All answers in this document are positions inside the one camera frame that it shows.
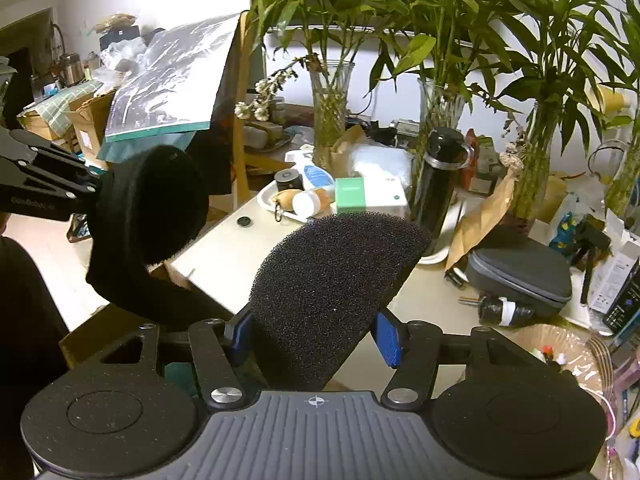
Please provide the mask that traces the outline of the black foam sponge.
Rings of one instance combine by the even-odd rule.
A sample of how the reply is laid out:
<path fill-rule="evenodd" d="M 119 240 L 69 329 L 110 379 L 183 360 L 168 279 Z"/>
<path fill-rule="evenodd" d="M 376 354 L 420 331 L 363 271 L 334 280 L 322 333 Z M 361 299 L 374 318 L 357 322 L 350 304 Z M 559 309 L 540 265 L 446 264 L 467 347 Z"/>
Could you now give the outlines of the black foam sponge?
<path fill-rule="evenodd" d="M 323 389 L 430 243 L 413 222 L 363 211 L 308 222 L 274 246 L 248 298 L 268 386 Z"/>

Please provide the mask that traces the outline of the brown paper bag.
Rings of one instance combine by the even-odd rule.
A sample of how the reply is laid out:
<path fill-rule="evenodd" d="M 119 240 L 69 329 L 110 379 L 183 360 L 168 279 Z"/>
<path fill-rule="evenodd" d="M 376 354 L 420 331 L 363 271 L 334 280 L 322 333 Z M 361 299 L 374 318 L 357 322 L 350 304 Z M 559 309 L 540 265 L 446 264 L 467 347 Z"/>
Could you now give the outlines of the brown paper bag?
<path fill-rule="evenodd" d="M 457 224 L 445 270 L 450 270 L 502 220 L 508 212 L 520 173 L 509 169 L 491 196 L 468 212 Z"/>

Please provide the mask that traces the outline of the white plastic tray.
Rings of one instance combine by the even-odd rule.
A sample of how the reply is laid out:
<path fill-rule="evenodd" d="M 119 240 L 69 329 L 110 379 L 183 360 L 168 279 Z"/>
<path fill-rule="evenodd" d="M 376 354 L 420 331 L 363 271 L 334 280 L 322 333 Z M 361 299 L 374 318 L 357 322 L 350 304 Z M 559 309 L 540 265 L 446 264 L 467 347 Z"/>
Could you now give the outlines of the white plastic tray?
<path fill-rule="evenodd" d="M 280 222 L 283 218 L 295 220 L 297 222 L 306 223 L 307 221 L 326 218 L 331 214 L 336 214 L 336 206 L 330 203 L 326 208 L 318 210 L 311 217 L 300 216 L 296 214 L 294 209 L 294 197 L 298 194 L 308 194 L 303 190 L 283 190 L 279 191 L 277 183 L 272 181 L 257 194 L 257 203 L 273 214 L 274 220 Z"/>

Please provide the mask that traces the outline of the grey zippered hard case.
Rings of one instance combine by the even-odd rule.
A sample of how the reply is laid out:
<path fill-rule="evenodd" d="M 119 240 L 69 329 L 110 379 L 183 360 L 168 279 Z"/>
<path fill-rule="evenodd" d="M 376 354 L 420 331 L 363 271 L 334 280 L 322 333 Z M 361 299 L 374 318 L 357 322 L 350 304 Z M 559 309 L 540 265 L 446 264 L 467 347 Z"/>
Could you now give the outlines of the grey zippered hard case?
<path fill-rule="evenodd" d="M 480 292 L 531 307 L 540 318 L 557 315 L 573 297 L 565 257 L 508 226 L 497 226 L 468 253 L 465 274 Z"/>

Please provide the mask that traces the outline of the white product box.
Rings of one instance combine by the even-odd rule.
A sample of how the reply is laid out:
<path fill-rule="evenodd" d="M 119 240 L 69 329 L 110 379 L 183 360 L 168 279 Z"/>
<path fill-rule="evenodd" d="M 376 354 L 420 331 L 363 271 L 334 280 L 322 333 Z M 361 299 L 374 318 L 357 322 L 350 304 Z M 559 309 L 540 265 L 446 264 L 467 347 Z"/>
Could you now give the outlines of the white product box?
<path fill-rule="evenodd" d="M 639 237 L 623 230 L 608 256 L 594 269 L 588 307 L 605 314 L 610 310 L 639 259 Z"/>

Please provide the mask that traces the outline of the white spray bottle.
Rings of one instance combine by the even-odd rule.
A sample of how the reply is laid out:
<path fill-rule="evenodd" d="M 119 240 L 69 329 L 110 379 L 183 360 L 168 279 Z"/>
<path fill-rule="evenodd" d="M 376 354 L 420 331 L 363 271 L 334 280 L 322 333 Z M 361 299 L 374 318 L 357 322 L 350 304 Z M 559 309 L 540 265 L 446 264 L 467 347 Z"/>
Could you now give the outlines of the white spray bottle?
<path fill-rule="evenodd" d="M 303 150 L 288 151 L 284 155 L 285 162 L 292 162 L 293 168 L 300 174 L 305 191 L 314 188 L 334 189 L 335 180 L 329 171 L 317 166 L 312 161 L 312 153 Z"/>

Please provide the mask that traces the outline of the green white tissue box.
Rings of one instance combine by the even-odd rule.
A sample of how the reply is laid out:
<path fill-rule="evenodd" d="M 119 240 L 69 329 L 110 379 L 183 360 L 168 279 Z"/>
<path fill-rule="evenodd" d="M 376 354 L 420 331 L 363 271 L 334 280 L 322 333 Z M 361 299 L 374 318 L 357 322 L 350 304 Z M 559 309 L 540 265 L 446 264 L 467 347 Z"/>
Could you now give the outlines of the green white tissue box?
<path fill-rule="evenodd" d="M 335 210 L 372 211 L 405 218 L 408 202 L 401 182 L 396 178 L 338 178 L 335 181 Z"/>

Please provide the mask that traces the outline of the tan silicone keychain pouch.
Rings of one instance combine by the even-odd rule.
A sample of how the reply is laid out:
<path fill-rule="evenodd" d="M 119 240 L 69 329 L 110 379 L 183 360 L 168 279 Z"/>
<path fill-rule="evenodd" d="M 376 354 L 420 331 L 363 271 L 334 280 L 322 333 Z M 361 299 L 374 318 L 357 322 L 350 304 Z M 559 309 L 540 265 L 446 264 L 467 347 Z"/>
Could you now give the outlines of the tan silicone keychain pouch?
<path fill-rule="evenodd" d="M 298 193 L 299 190 L 286 190 L 277 192 L 271 197 L 271 203 L 274 206 L 274 220 L 280 222 L 286 212 L 294 210 L 293 200 Z"/>

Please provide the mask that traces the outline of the glass vase with bamboo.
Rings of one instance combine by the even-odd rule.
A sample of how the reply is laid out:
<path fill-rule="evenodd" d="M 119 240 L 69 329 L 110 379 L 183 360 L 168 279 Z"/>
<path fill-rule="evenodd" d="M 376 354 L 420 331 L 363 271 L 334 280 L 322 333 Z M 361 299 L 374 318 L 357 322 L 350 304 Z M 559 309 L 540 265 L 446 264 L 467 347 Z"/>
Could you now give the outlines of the glass vase with bamboo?
<path fill-rule="evenodd" d="M 331 151 L 345 133 L 350 77 L 355 64 L 326 61 L 309 67 L 314 99 L 314 154 L 312 160 L 324 169 L 331 167 Z"/>
<path fill-rule="evenodd" d="M 418 183 L 428 135 L 437 127 L 459 130 L 458 123 L 465 107 L 463 96 L 444 89 L 431 80 L 420 79 L 419 87 L 421 91 L 420 125 L 411 167 L 411 206 L 416 202 L 418 195 Z"/>
<path fill-rule="evenodd" d="M 558 125 L 559 113 L 553 103 L 537 102 L 528 120 L 521 154 L 523 168 L 514 188 L 510 215 L 521 226 L 531 226 L 544 200 L 549 167 L 550 145 Z"/>

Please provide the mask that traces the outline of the glass vase with bamboo right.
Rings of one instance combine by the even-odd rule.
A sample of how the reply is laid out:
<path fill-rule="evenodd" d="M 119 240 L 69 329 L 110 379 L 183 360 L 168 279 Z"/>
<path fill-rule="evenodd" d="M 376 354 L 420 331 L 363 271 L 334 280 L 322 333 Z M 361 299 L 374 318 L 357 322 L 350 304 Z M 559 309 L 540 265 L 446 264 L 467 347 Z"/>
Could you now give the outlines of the glass vase with bamboo right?
<path fill-rule="evenodd" d="M 549 167 L 550 145 L 558 125 L 559 113 L 553 103 L 537 102 L 528 120 L 521 154 L 523 168 L 514 188 L 510 215 L 521 226 L 531 226 L 544 200 Z"/>

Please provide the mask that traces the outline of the round black speaker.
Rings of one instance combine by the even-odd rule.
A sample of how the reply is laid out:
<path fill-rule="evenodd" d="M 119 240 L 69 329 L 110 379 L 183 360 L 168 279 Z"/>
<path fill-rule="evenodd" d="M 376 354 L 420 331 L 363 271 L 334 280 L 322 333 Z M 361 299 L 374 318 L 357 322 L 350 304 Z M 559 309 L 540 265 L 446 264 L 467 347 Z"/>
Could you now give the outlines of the round black speaker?
<path fill-rule="evenodd" d="M 286 190 L 299 190 L 304 188 L 303 179 L 295 168 L 282 169 L 274 174 L 279 192 Z"/>

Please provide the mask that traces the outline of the black thermos bottle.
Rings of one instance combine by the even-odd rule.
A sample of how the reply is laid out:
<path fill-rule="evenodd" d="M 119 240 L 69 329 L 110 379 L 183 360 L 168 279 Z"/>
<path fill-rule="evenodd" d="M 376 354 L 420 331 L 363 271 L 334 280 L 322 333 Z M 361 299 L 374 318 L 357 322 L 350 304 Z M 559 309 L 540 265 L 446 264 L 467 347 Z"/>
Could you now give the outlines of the black thermos bottle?
<path fill-rule="evenodd" d="M 436 127 L 427 136 L 411 205 L 411 220 L 428 238 L 424 256 L 436 248 L 460 171 L 473 156 L 474 148 L 458 130 Z"/>

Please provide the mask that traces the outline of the wooden chair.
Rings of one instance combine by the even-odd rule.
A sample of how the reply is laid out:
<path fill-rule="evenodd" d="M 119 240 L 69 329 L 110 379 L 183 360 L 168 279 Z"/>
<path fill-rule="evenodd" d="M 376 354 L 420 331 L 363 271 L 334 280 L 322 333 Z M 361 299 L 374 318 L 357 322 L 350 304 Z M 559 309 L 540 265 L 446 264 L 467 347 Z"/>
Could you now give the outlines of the wooden chair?
<path fill-rule="evenodd" d="M 304 62 L 303 58 L 294 58 L 288 65 L 279 68 L 267 78 L 258 81 L 257 96 L 247 102 L 247 84 L 248 78 L 250 78 L 250 56 L 253 52 L 254 36 L 255 27 L 250 20 L 250 12 L 244 11 L 239 17 L 239 24 L 232 44 L 233 52 L 239 55 L 232 126 L 232 157 L 235 175 L 234 196 L 238 207 L 250 200 L 244 145 L 245 123 L 251 120 L 268 122 L 272 99 L 282 90 L 289 79 L 297 77 L 294 70 L 295 64 Z"/>

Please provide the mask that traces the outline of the woven paper basket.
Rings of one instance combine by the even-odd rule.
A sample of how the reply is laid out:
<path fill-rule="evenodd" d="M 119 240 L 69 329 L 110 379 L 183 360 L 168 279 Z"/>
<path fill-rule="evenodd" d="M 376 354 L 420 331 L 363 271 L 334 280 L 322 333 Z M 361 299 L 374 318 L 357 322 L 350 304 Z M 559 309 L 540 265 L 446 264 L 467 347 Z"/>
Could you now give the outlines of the woven paper basket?
<path fill-rule="evenodd" d="M 597 335 L 562 326 L 536 324 L 520 328 L 512 339 L 522 348 L 571 372 L 578 384 L 600 394 L 617 408 L 614 366 L 608 346 Z"/>

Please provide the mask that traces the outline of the black tape roll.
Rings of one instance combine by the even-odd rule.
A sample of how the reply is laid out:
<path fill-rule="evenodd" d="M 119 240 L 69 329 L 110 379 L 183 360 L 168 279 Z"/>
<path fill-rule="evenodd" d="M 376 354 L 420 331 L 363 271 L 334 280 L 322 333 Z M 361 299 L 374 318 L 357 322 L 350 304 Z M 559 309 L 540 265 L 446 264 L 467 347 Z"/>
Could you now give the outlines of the black tape roll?
<path fill-rule="evenodd" d="M 520 327 L 534 322 L 535 311 L 506 297 L 485 296 L 478 305 L 478 317 L 483 324 Z"/>

